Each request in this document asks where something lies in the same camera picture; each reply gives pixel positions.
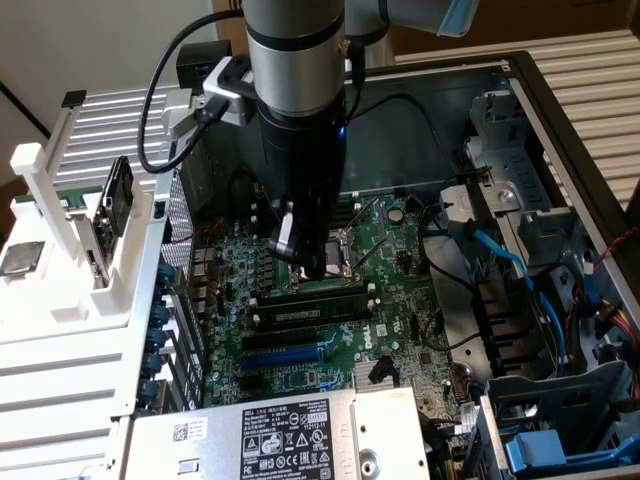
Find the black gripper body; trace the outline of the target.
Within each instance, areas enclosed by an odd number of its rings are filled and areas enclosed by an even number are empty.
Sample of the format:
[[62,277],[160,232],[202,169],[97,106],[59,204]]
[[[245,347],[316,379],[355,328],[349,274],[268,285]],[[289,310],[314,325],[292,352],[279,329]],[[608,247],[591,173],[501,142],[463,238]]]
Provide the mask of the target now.
[[310,116],[292,117],[260,101],[258,112],[266,162],[282,195],[292,201],[336,200],[346,157],[344,103],[333,101]]

